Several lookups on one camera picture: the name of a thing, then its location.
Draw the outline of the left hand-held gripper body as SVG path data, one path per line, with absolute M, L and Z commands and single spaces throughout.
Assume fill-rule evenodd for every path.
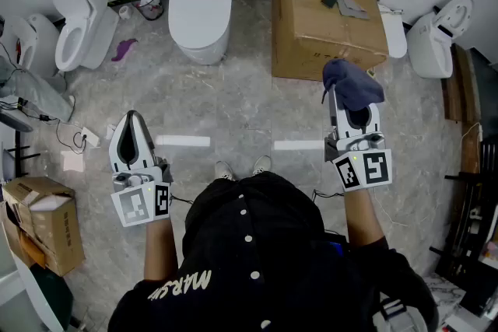
M 111 199 L 124 227 L 170 217 L 169 164 L 114 173 L 112 182 Z

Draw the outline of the person's right forearm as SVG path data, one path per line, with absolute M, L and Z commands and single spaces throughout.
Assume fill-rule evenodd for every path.
M 349 243 L 357 248 L 384 238 L 384 232 L 367 190 L 344 193 L 345 218 Z

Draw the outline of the person's left forearm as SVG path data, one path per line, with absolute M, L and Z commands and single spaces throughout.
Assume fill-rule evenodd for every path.
M 162 281 L 172 278 L 178 270 L 174 231 L 168 218 L 146 225 L 144 279 Z

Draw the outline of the grey cloth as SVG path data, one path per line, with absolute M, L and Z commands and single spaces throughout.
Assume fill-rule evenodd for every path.
M 343 16 L 368 20 L 367 11 L 353 0 L 338 0 L 338 8 Z

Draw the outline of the large cardboard box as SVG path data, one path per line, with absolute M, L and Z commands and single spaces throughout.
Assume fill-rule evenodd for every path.
M 367 70 L 389 55 L 377 0 L 353 0 L 367 18 L 344 16 L 321 0 L 272 0 L 272 74 L 320 81 L 333 58 Z

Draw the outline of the marble-patterned table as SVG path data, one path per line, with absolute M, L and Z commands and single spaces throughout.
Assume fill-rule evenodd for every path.
M 466 291 L 438 274 L 423 277 L 437 305 L 439 324 L 437 332 L 444 332 L 447 320 L 458 310 Z

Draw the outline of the person's right shoe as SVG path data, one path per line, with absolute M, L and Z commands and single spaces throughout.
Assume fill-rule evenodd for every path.
M 254 164 L 252 175 L 256 176 L 260 173 L 268 172 L 271 170 L 271 167 L 272 167 L 271 158 L 269 156 L 261 156 L 256 160 Z

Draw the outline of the purple cloth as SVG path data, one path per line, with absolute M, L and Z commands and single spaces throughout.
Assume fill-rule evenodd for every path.
M 111 60 L 113 62 L 122 60 L 123 57 L 128 53 L 130 47 L 137 42 L 138 41 L 135 38 L 121 41 L 117 46 L 116 55 L 112 57 Z

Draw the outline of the white toilet with open seat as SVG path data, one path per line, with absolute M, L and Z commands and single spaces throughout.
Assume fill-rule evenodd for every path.
M 451 0 L 441 10 L 420 17 L 407 32 L 408 54 L 418 76 L 452 76 L 451 45 L 470 27 L 473 6 L 473 0 Z

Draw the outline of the brown wooden planks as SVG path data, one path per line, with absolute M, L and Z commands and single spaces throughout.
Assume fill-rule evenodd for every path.
M 480 171 L 481 110 L 470 51 L 451 45 L 452 76 L 441 81 L 444 116 L 461 126 L 461 171 Z

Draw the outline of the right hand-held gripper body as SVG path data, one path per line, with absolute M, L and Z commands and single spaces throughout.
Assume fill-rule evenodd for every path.
M 392 155 L 381 132 L 335 140 L 324 139 L 324 160 L 330 162 L 344 191 L 379 187 L 392 183 Z

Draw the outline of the dark blue cloth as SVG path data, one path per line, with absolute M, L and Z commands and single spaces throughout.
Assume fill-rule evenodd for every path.
M 359 111 L 372 103 L 385 101 L 382 86 L 359 66 L 345 59 L 328 61 L 323 68 L 322 81 L 322 103 L 332 87 L 335 87 L 336 98 L 351 111 Z

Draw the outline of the white closed-lid toilet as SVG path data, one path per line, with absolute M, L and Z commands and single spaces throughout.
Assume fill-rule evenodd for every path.
M 220 62 L 228 46 L 231 8 L 232 0 L 169 0 L 173 41 L 200 65 Z

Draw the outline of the person's black clothing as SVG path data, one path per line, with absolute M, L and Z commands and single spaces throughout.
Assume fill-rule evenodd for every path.
M 143 278 L 122 297 L 108 332 L 377 332 L 388 299 L 438 327 L 430 290 L 385 236 L 336 249 L 317 205 L 269 171 L 208 185 L 182 252 L 172 278 Z

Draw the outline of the small cardboard box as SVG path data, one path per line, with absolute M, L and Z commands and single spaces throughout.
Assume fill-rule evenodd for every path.
M 0 210 L 9 249 L 27 267 L 63 277 L 84 260 L 75 192 L 46 176 L 20 177 L 2 187 Z

